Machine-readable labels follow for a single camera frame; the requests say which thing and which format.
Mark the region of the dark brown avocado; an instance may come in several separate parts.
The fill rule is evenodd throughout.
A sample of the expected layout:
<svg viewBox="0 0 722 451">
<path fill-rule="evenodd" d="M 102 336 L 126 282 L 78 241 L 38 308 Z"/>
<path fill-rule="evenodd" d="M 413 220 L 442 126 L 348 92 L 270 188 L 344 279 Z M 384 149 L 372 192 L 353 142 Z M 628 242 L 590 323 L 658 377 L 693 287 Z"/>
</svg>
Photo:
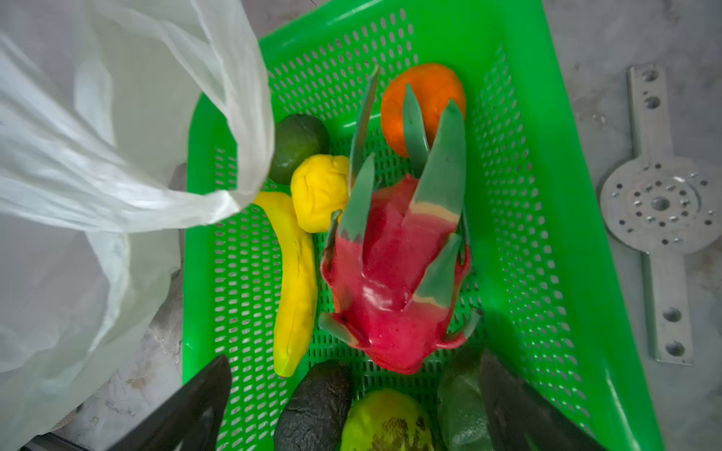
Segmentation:
<svg viewBox="0 0 722 451">
<path fill-rule="evenodd" d="M 276 450 L 338 450 L 353 401 L 351 367 L 328 360 L 310 368 L 282 411 Z"/>
</svg>

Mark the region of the red dragon fruit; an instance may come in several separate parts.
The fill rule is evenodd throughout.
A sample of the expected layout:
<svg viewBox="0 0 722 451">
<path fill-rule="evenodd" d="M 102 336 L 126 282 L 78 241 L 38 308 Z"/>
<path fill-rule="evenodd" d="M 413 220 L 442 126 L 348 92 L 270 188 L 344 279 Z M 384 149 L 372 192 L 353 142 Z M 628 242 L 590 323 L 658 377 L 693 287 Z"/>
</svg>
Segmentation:
<svg viewBox="0 0 722 451">
<path fill-rule="evenodd" d="M 350 151 L 349 201 L 332 217 L 321 273 L 334 309 L 323 330 L 363 351 L 378 366 L 408 375 L 439 350 L 453 350 L 474 333 L 480 313 L 449 332 L 457 297 L 472 263 L 464 209 L 466 124 L 448 101 L 429 141 L 413 91 L 402 121 L 413 170 L 396 184 L 376 182 L 364 152 L 379 84 L 372 73 Z"/>
</svg>

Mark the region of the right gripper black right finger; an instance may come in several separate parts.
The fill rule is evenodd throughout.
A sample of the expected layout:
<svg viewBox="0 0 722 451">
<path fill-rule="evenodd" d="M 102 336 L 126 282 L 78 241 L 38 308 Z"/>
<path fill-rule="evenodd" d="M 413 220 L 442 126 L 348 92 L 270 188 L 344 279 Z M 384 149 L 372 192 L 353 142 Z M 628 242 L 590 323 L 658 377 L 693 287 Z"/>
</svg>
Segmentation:
<svg viewBox="0 0 722 451">
<path fill-rule="evenodd" d="M 496 450 L 604 448 L 492 351 L 485 351 L 481 357 L 479 386 Z"/>
</svg>

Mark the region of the white plastic bag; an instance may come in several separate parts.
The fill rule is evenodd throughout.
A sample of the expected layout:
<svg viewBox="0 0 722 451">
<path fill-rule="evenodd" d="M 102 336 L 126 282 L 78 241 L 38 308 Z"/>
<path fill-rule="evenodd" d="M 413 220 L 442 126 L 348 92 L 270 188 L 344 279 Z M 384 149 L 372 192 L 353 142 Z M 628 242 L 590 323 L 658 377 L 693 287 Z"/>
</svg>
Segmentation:
<svg viewBox="0 0 722 451">
<path fill-rule="evenodd" d="M 179 233 L 240 212 L 274 153 L 239 1 L 1 5 L 1 446 L 49 432 L 135 350 Z"/>
</svg>

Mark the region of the orange tangerine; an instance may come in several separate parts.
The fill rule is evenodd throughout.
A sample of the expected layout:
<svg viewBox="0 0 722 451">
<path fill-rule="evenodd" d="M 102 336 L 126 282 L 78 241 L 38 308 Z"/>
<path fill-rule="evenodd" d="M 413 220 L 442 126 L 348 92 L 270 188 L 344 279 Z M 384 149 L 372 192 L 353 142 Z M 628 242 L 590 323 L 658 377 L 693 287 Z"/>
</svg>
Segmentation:
<svg viewBox="0 0 722 451">
<path fill-rule="evenodd" d="M 429 145 L 434 144 L 441 115 L 450 100 L 466 117 L 466 94 L 456 73 L 441 64 L 415 66 L 396 77 L 385 90 L 381 104 L 381 125 L 387 144 L 398 156 L 408 158 L 402 125 L 406 86 L 410 85 L 421 107 Z"/>
</svg>

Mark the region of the yellow lemon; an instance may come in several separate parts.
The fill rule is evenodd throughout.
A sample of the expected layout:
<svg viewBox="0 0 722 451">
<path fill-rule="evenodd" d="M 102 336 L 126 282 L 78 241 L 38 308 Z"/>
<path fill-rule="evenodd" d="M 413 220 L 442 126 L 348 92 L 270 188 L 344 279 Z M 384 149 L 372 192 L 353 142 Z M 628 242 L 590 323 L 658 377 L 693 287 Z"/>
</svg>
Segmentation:
<svg viewBox="0 0 722 451">
<path fill-rule="evenodd" d="M 308 233 L 329 231 L 332 215 L 349 199 L 350 160 L 346 156 L 308 157 L 291 178 L 291 200 L 299 227 Z"/>
</svg>

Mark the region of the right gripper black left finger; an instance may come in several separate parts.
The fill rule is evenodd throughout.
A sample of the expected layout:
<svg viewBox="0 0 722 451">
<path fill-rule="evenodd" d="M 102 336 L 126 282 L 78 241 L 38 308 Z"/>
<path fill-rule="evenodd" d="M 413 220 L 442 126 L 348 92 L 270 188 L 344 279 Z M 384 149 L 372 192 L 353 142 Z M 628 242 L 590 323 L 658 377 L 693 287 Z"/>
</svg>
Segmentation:
<svg viewBox="0 0 722 451">
<path fill-rule="evenodd" d="M 218 355 L 111 446 L 113 450 L 214 450 L 229 402 L 231 367 Z"/>
</svg>

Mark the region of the yellow banana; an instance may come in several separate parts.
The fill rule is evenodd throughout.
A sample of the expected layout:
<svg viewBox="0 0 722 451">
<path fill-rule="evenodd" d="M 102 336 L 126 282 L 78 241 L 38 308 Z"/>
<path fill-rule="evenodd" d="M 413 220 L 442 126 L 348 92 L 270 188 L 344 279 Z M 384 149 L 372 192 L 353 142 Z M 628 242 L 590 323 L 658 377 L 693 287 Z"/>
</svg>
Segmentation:
<svg viewBox="0 0 722 451">
<path fill-rule="evenodd" d="M 313 242 L 299 227 L 289 195 L 261 192 L 254 204 L 263 209 L 280 245 L 282 282 L 273 358 L 276 375 L 289 378 L 306 356 L 315 327 L 318 286 Z"/>
</svg>

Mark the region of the green custard apple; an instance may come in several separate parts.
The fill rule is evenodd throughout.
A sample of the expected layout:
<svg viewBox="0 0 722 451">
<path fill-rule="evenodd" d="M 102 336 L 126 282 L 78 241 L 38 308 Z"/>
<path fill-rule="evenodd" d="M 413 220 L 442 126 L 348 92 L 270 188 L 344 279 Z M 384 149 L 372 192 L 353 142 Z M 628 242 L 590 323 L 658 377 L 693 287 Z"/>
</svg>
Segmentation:
<svg viewBox="0 0 722 451">
<path fill-rule="evenodd" d="M 392 389 L 369 392 L 353 404 L 341 450 L 434 450 L 430 415 L 410 396 Z"/>
</svg>

